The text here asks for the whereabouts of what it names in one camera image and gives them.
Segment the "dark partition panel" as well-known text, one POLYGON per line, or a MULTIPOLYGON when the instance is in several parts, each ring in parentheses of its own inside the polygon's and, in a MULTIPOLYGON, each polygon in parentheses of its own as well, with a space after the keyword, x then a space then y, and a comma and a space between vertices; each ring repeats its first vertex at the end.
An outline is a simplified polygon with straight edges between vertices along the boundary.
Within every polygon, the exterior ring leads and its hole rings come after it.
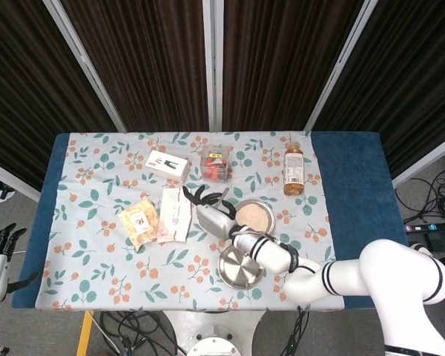
POLYGON ((392 177, 445 142, 445 0, 378 0, 314 121, 380 135, 392 177))
POLYGON ((0 167, 40 190, 59 134, 114 132, 42 0, 0 0, 0 167))
POLYGON ((224 0, 222 129, 304 129, 364 2, 224 0))
POLYGON ((203 0, 43 0, 118 131, 209 131, 203 0))

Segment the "clear plastic box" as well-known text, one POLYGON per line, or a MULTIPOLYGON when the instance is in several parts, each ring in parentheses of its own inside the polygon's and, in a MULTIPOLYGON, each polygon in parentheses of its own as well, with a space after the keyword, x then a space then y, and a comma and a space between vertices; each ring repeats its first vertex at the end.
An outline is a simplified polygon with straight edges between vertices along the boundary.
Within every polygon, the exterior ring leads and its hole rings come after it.
POLYGON ((200 170, 201 170, 201 174, 202 174, 202 166, 204 165, 204 162, 207 160, 207 158, 209 157, 222 157, 223 159, 227 160, 227 180, 228 180, 228 171, 229 171, 229 166, 230 166, 230 160, 229 160, 229 154, 230 154, 230 150, 228 146, 225 145, 205 145, 203 147, 202 150, 202 155, 201 155, 201 159, 200 159, 200 170))

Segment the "metal bowl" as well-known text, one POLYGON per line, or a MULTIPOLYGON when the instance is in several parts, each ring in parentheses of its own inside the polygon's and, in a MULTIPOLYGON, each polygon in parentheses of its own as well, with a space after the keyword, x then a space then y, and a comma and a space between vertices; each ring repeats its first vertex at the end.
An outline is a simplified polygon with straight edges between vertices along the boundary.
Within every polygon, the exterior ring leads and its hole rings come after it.
POLYGON ((262 206, 263 206, 264 208, 266 208, 266 209, 268 210, 268 212, 270 213, 271 218, 272 218, 272 224, 271 224, 271 230, 270 230, 270 232, 267 233, 267 234, 270 234, 270 233, 274 230, 274 225, 275 225, 274 214, 273 214, 272 210, 269 208, 269 206, 268 206, 267 204, 265 204, 264 202, 261 202, 261 201, 259 201, 259 200, 244 200, 244 201, 242 201, 242 202, 240 202, 240 203, 238 203, 238 204, 236 205, 236 213, 237 213, 237 208, 238 208, 238 207, 240 207, 241 205, 248 204, 248 203, 250 203, 250 202, 255 202, 255 203, 258 203, 258 204, 262 205, 262 206))

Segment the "amber tea bottle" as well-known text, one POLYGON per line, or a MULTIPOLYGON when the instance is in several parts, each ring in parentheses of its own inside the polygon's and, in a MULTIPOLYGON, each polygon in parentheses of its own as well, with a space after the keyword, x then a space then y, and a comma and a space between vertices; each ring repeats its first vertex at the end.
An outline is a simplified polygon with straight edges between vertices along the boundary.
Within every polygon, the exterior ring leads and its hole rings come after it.
POLYGON ((283 192, 298 196, 304 189, 304 155, 299 142, 289 142, 283 157, 283 192))

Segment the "floral tablecloth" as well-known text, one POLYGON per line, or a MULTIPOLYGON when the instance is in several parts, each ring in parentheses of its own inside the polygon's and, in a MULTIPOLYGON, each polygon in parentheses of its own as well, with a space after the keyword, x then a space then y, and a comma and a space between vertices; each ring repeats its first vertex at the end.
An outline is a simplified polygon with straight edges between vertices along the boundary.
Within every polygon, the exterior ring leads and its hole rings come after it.
POLYGON ((273 235, 301 257, 320 264, 335 259, 323 181, 306 132, 73 133, 58 172, 56 199, 40 210, 51 215, 44 271, 35 305, 49 310, 292 310, 287 274, 265 272, 251 289, 228 287, 218 272, 225 243, 192 220, 186 241, 148 243, 136 251, 118 214, 147 197, 160 207, 172 179, 151 173, 154 150, 186 158, 185 184, 205 184, 200 158, 207 144, 229 147, 226 184, 206 183, 233 204, 259 200, 274 214, 273 235), (283 192, 283 157, 289 142, 304 155, 301 195, 283 192))

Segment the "round metal plate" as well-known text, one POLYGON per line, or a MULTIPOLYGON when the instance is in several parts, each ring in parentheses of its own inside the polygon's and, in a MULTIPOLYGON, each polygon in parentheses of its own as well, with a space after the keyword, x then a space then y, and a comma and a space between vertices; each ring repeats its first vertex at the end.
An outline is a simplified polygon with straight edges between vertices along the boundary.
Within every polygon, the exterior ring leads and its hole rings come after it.
POLYGON ((218 258, 218 272, 222 281, 233 289, 251 289, 263 278, 265 269, 247 254, 227 246, 218 258))

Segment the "black power strip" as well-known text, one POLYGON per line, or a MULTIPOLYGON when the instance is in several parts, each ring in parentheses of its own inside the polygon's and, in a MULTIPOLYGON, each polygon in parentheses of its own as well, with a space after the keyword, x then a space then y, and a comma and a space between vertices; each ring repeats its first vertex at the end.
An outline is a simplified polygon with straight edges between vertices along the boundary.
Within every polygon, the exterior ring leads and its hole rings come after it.
POLYGON ((445 222, 444 223, 405 225, 404 228, 405 228, 405 231, 407 234, 435 233, 435 232, 439 232, 439 231, 445 231, 445 222))

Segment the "red plastic pieces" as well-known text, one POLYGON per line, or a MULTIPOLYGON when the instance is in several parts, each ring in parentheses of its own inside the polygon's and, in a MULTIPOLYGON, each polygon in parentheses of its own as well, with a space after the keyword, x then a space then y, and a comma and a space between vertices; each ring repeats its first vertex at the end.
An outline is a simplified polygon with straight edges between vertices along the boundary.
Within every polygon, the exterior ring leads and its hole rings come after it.
POLYGON ((209 157, 202 166, 205 179, 225 182, 227 180, 227 160, 222 157, 209 157))

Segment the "pink white snack packet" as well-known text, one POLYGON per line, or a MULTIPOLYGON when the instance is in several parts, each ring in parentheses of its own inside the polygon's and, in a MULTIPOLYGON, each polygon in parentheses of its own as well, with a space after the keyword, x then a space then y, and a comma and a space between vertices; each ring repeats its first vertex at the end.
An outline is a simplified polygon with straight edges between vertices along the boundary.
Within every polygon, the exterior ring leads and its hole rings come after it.
POLYGON ((191 202, 181 188, 164 188, 156 235, 158 243, 185 242, 191 223, 191 202))

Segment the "blue table cloth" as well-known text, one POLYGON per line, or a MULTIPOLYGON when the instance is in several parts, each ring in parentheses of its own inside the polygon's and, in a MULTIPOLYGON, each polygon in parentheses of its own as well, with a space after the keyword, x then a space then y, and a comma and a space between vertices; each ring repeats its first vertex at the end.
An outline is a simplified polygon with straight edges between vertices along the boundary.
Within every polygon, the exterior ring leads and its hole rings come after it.
MULTIPOLYGON (((335 252, 334 260, 358 258, 377 239, 406 242, 389 168, 376 133, 306 132, 317 157, 335 252)), ((56 137, 30 234, 22 276, 38 272, 27 288, 17 291, 16 309, 36 308, 50 235, 51 215, 43 203, 56 199, 58 172, 69 137, 56 137)))

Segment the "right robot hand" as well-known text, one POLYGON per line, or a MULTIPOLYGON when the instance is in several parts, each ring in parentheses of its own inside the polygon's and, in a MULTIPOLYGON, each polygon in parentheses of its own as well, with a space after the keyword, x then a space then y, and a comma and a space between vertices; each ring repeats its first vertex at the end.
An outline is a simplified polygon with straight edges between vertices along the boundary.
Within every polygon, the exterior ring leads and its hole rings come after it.
POLYGON ((241 227, 235 219, 236 208, 227 200, 223 200, 219 208, 214 205, 221 193, 210 193, 202 196, 205 186, 201 185, 195 193, 191 193, 186 185, 182 186, 186 198, 196 206, 197 219, 200 226, 220 240, 233 239, 241 227))

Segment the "yellow floor tape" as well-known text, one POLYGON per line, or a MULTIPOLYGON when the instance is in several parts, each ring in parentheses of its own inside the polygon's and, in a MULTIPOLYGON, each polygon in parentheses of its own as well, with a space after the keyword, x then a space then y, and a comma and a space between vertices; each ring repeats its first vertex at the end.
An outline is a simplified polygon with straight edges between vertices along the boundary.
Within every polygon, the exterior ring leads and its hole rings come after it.
POLYGON ((87 355, 92 325, 93 325, 93 311, 86 311, 82 319, 82 326, 76 350, 76 356, 87 355))

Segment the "clear snack bag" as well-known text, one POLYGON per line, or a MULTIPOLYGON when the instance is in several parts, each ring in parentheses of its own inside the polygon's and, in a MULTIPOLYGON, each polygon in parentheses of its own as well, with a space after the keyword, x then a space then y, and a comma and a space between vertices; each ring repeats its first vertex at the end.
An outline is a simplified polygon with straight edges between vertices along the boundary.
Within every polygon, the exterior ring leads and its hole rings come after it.
POLYGON ((159 215, 147 197, 120 212, 118 217, 136 251, 156 239, 159 215))

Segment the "white cardboard box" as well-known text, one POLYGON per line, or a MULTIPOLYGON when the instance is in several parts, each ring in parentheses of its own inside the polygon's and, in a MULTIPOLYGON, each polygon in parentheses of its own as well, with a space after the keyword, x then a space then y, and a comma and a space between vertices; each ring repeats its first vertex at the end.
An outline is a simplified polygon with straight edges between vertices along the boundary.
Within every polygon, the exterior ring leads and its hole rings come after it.
POLYGON ((171 154, 152 151, 145 162, 145 167, 153 174, 183 182, 189 172, 189 161, 187 159, 171 154))

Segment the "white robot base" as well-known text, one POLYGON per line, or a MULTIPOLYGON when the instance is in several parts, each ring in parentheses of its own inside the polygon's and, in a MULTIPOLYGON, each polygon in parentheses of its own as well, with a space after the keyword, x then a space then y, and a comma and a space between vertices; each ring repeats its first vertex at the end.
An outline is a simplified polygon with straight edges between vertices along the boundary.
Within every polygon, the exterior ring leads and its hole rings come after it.
POLYGON ((186 356, 252 356, 264 311, 166 311, 186 356))

